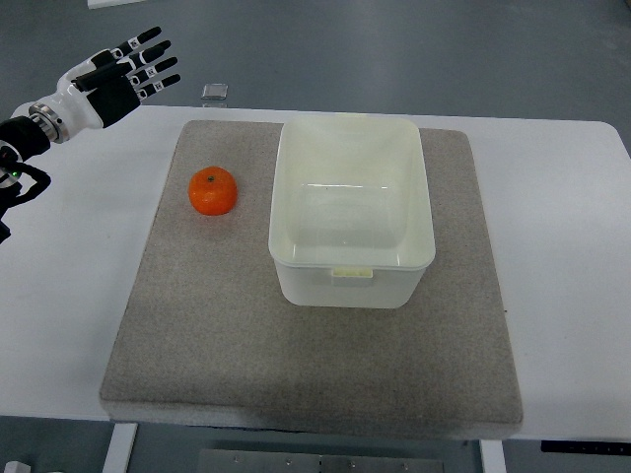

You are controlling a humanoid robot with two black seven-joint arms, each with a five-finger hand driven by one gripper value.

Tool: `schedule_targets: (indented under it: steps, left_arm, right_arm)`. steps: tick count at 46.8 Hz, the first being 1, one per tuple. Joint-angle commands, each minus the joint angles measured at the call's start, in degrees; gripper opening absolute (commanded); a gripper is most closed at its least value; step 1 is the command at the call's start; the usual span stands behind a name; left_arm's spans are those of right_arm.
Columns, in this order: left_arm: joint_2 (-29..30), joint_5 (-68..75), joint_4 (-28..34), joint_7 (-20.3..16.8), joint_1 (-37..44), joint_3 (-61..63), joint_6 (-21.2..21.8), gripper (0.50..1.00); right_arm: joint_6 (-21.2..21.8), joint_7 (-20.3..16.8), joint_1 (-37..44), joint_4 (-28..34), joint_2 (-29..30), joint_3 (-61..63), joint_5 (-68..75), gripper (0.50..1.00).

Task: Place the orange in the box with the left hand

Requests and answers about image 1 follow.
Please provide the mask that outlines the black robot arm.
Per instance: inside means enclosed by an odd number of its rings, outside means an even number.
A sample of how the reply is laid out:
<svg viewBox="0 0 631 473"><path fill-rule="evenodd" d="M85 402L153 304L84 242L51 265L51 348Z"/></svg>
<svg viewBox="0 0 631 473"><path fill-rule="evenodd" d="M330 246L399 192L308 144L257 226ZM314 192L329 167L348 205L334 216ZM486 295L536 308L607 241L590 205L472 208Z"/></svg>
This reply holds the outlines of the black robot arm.
<svg viewBox="0 0 631 473"><path fill-rule="evenodd" d="M48 151L51 143L62 143L66 136L61 117L42 103L32 105L28 116L1 123L1 218L47 189L50 176L28 160Z"/></svg>

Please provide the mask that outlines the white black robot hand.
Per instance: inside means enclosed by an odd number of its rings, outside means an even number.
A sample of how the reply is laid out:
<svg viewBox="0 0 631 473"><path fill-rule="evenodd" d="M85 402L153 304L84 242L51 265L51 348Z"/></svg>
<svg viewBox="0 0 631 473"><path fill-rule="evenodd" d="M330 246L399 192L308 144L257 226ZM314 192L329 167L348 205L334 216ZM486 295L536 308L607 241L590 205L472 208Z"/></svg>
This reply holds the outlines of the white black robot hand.
<svg viewBox="0 0 631 473"><path fill-rule="evenodd" d="M142 101L177 83L167 73L177 59L164 54L171 47L153 27L123 43L106 48L70 69L57 92L45 103L57 114L62 134L72 137L84 129L108 128L140 106Z"/></svg>

